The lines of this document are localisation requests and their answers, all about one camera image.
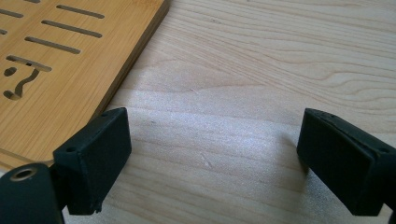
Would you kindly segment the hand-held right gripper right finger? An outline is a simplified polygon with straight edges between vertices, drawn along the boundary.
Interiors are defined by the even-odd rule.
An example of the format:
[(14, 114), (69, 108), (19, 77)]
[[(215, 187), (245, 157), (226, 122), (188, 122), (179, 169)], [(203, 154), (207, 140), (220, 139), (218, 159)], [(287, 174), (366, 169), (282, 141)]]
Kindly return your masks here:
[(307, 108), (297, 154), (355, 216), (396, 212), (396, 148), (351, 123)]

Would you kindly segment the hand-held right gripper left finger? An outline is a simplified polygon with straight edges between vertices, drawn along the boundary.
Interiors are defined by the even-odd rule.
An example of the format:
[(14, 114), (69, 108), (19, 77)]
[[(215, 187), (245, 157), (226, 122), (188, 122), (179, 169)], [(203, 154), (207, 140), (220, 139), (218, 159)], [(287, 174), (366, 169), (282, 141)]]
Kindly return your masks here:
[(131, 152), (126, 108), (90, 121), (53, 152), (50, 173), (58, 204), (71, 215), (100, 212)]

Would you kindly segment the slotted bamboo coaster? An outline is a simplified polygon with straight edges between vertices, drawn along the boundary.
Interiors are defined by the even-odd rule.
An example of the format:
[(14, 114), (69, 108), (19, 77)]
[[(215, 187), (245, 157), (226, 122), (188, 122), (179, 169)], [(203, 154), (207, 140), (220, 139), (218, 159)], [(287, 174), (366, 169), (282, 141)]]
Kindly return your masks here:
[(0, 0), (0, 171), (49, 162), (100, 114), (170, 0)]

